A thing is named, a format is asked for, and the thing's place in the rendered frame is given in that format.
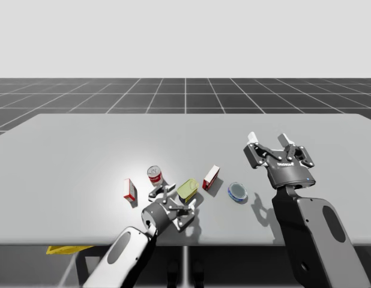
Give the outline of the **red and white carton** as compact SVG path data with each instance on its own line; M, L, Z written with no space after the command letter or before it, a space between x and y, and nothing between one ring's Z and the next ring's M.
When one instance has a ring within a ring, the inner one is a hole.
M137 199L137 190L130 178L124 180L124 198L129 202L134 202Z

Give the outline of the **blue flat can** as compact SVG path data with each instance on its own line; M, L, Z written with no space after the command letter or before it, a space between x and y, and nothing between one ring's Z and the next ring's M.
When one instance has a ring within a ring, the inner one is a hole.
M230 184L228 187L228 195L236 202L245 201L248 197L246 188L238 182L233 182Z

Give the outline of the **red and white can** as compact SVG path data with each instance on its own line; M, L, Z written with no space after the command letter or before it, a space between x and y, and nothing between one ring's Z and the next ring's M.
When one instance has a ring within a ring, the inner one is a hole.
M158 186L163 183L161 169L158 166L151 166L147 170L147 176L153 186Z

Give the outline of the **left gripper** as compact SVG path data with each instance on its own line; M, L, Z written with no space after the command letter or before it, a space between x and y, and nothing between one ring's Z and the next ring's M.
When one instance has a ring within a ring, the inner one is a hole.
M159 185L149 195L149 204L142 210L143 225L147 230L156 228L157 236L182 232L195 218L196 199L188 204L176 203L172 195L176 184Z

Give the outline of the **green and blue rectangular can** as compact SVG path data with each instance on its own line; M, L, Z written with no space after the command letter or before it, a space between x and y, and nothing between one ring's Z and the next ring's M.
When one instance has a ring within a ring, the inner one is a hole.
M178 189L177 194L182 204L187 203L198 191L199 183L197 180L190 178L183 183Z

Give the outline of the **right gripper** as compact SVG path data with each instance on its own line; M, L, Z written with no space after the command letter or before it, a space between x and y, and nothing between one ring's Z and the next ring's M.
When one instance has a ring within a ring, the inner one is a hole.
M296 145L285 133L279 135L278 140L286 153L286 161L282 161L282 157L277 155L276 151L261 145L255 132L250 132L243 149L250 166L253 169L265 166L274 189L285 186L307 188L315 185L316 181L309 171L315 164L306 148Z

